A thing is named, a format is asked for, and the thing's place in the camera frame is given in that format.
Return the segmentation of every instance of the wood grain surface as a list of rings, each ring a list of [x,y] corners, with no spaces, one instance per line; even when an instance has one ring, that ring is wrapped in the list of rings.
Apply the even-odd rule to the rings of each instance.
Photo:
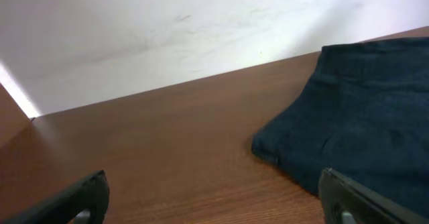
[[[390,38],[402,36],[429,36],[429,27]],[[105,170],[105,223],[323,223],[316,197],[249,151],[317,57],[38,117],[0,149],[0,219]]]
[[[30,120],[0,84],[0,148],[22,131]]]

